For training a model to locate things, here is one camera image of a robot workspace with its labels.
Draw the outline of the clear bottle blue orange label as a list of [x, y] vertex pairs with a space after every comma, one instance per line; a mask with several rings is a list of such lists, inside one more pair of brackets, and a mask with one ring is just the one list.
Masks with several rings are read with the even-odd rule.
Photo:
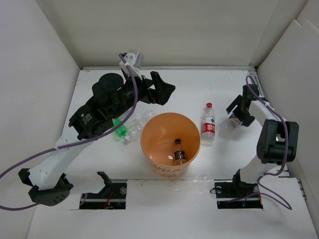
[[233, 131], [240, 126], [241, 121], [234, 115], [231, 114], [222, 124], [220, 131], [219, 131], [219, 136], [222, 137], [223, 139], [227, 139]]

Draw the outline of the clear bottle black cap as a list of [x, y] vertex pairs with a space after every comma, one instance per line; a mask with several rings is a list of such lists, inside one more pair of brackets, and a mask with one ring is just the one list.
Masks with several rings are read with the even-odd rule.
[[185, 150], [183, 148], [183, 145], [181, 144], [181, 139], [178, 138], [174, 141], [172, 151], [173, 151], [173, 165], [174, 166], [179, 166], [179, 165], [185, 164], [187, 162], [186, 153], [185, 153]]

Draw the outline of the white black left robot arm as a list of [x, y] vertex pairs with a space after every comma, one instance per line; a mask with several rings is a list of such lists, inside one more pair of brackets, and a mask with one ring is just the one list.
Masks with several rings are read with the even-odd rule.
[[94, 174], [66, 175], [66, 169], [113, 128], [113, 119], [135, 109], [137, 102], [162, 106], [168, 102], [175, 86], [164, 82], [158, 72], [152, 71], [151, 77], [129, 79], [107, 73], [92, 86], [93, 96], [70, 118], [56, 147], [38, 165], [18, 173], [22, 183], [31, 186], [28, 194], [34, 203], [55, 206], [72, 194], [93, 192], [104, 198], [111, 193], [111, 185]]

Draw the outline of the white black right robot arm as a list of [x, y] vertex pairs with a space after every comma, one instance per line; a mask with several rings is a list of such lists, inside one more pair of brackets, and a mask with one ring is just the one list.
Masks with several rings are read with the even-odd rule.
[[297, 153], [299, 125], [281, 117], [267, 99], [259, 96], [257, 85], [243, 86], [239, 95], [226, 109], [248, 127], [257, 120], [262, 126], [256, 148], [256, 156], [233, 176], [227, 191], [230, 197], [239, 198], [253, 193], [260, 177], [277, 165], [285, 166], [294, 161]]

